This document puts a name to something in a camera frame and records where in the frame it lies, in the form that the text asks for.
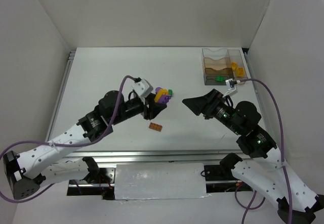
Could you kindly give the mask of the purple lego plate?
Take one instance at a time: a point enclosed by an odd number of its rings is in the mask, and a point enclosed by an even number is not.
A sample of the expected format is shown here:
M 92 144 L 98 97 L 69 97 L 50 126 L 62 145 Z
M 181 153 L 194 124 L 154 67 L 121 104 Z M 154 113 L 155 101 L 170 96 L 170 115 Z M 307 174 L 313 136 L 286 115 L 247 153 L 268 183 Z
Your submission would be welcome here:
M 172 96 L 170 96 L 170 95 L 162 95 L 160 97 L 160 103 L 167 104 L 171 98 L 172 98 Z

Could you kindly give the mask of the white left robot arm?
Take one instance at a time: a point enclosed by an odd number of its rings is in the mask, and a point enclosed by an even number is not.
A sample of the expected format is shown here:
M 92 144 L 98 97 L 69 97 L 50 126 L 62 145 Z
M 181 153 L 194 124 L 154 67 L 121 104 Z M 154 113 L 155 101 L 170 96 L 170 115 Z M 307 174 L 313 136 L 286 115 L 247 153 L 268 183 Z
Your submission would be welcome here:
M 167 106 L 155 102 L 149 93 L 141 99 L 124 100 L 118 91 L 109 91 L 94 110 L 78 120 L 69 130 L 23 153 L 8 151 L 3 156 L 5 175 L 9 182 L 14 202 L 25 201 L 41 187 L 66 180 L 81 180 L 93 183 L 100 176 L 100 168 L 93 157 L 61 162 L 75 150 L 100 141 L 113 132 L 112 126 L 141 114 L 145 120 L 154 119 Z

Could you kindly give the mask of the yellow rectangular lego brick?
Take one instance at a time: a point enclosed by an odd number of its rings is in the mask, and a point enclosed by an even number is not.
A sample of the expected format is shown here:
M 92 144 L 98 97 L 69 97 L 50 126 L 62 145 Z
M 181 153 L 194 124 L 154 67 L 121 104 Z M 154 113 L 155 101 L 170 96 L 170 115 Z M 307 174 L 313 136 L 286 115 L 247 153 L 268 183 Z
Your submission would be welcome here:
M 170 95 L 169 95 L 169 91 L 167 89 L 161 88 L 161 87 L 157 87 L 155 89 L 155 98 L 154 101 L 156 103 L 161 103 L 161 104 L 166 104 L 169 99 L 170 99 Z

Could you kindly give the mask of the yellow striped lego brick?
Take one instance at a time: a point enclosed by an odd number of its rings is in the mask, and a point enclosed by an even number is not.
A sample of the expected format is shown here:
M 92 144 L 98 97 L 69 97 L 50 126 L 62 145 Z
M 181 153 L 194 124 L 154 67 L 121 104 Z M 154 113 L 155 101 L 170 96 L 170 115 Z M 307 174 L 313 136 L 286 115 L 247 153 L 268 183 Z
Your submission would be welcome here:
M 231 63 L 231 68 L 233 71 L 235 71 L 237 69 L 237 63 L 236 62 L 232 62 Z

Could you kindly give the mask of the yellow butterfly lego brick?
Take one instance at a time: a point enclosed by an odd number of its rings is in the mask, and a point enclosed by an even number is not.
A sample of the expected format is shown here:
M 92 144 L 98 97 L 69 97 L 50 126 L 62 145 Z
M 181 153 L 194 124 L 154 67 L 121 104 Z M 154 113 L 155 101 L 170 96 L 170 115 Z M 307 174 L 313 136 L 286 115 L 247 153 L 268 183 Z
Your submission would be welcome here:
M 244 77 L 245 76 L 245 70 L 244 70 L 243 67 L 237 67 L 235 72 L 236 72 L 237 77 Z

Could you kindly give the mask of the purple rounded lego brick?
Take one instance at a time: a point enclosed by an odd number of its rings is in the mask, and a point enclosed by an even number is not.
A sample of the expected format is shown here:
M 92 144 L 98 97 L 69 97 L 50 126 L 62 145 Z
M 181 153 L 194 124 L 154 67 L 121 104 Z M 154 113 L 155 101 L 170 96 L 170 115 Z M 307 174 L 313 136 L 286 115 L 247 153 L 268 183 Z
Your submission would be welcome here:
M 158 94 L 159 92 L 162 92 L 163 93 L 164 92 L 164 89 L 161 88 L 161 87 L 156 87 L 155 88 L 155 93 Z

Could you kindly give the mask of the green rounded lego brick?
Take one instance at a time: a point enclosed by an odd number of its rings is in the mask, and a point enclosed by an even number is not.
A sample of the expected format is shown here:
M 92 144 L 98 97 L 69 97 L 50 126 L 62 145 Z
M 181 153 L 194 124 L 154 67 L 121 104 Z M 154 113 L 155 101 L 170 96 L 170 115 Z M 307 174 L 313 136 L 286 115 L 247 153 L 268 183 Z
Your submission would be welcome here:
M 226 78 L 223 77 L 223 76 L 217 76 L 217 77 L 215 78 L 215 81 L 217 81 L 217 82 L 224 82 L 225 80 L 226 80 Z

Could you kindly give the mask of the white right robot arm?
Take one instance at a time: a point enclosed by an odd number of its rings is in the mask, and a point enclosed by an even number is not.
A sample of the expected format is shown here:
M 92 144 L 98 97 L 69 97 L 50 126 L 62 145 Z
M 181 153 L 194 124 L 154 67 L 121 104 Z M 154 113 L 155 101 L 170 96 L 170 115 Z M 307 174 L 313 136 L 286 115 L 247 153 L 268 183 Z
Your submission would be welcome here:
M 215 118 L 238 136 L 242 152 L 258 163 L 267 176 L 252 170 L 237 154 L 230 153 L 220 161 L 224 175 L 243 181 L 262 194 L 276 208 L 284 223 L 312 223 L 315 213 L 323 209 L 323 195 L 307 187 L 294 170 L 281 159 L 281 151 L 273 138 L 258 123 L 261 114 L 249 101 L 236 107 L 216 89 L 204 96 L 183 99 L 195 115 Z

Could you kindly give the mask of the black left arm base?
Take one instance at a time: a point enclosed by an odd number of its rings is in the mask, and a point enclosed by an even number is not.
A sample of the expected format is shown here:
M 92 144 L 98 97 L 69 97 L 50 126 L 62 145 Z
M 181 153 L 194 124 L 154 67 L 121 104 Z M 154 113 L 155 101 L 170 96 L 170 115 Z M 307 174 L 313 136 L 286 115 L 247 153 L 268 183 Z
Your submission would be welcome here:
M 102 200 L 115 200 L 116 168 L 100 168 L 99 174 L 90 182 L 86 180 L 70 180 L 67 196 L 98 196 Z

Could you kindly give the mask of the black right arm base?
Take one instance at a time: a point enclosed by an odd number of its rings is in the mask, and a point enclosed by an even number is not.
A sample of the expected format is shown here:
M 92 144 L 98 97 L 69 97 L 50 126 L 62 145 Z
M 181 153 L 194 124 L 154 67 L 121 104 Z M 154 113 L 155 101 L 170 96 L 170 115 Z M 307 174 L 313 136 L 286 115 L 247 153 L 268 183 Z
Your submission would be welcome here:
M 204 165 L 204 169 L 200 172 L 200 175 L 209 184 L 244 183 L 241 179 L 233 176 L 232 170 L 234 170 L 234 167 L 221 164 Z

